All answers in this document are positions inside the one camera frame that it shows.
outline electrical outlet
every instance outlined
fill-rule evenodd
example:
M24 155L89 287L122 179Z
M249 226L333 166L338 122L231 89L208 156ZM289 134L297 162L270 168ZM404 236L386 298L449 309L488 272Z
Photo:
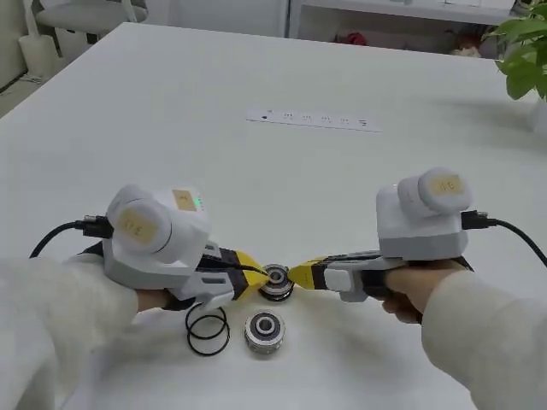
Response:
M291 110L250 109L247 111L247 121L382 132L381 128L369 119L353 118L348 115L298 113Z

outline plant leaf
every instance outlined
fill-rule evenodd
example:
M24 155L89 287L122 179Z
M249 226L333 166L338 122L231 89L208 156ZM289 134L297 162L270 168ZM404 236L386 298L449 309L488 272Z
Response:
M511 65L519 59L525 59L535 62L538 49L534 47L534 44L524 44L521 47L515 49L508 57L504 59L504 63Z
M541 75L536 81L536 90L540 97L545 99L547 97L547 75Z
M525 43L528 40L534 40L538 38L544 38L547 36L546 32L527 32L526 34L521 34L520 36L517 36L515 38L506 38L508 44L515 44L515 43Z
M503 65L503 61L495 61L496 65L497 65L497 69L499 71L501 71L502 73L504 73L505 75L508 75L509 74L509 70L507 70L507 68Z
M523 98L541 79L543 71L535 64L521 60L515 63L507 76L507 93L514 100Z
M535 41L534 43L530 43L530 45L538 52L536 65L538 67L547 66L547 39Z
M515 27L519 25L519 23L523 21L522 19L514 19L514 20L507 20L500 24L498 27L496 27L496 30L491 32L490 36L500 36L503 34L507 34L509 31L514 30Z
M541 15L545 19L547 19L547 4L539 4L536 7L533 7L530 11L531 15Z
M523 36L525 34L533 35L537 33L535 37L538 37L542 35L547 35L547 21L518 20L516 24L515 23L511 24L509 26L509 29L503 29L503 30L506 30L506 31L500 32L500 34L504 35L509 42L515 41L518 37Z

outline power strip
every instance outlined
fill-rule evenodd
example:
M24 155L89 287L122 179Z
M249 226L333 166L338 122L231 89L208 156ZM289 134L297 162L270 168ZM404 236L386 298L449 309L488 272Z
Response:
M340 130L357 130L365 132L382 132L371 120L352 118L347 115L310 114L296 111L273 111L271 109L250 109L247 121L289 124L292 126L317 126L337 128Z

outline red object on shelf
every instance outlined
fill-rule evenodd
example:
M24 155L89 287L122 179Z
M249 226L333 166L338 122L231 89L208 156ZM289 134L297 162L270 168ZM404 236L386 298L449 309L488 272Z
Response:
M336 36L334 43L339 44L353 44L353 45L368 45L367 38L359 32L352 32L347 36Z

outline metal bearing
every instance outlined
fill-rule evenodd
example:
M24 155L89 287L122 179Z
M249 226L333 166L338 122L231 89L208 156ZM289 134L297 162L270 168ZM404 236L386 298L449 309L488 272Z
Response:
M249 349L258 354L271 354L281 347L285 323L278 314L263 310L247 319L244 336Z
M288 278L289 269L282 265L266 265L263 268L268 274L268 282L259 289L262 296L272 302L282 302L294 289L294 282Z

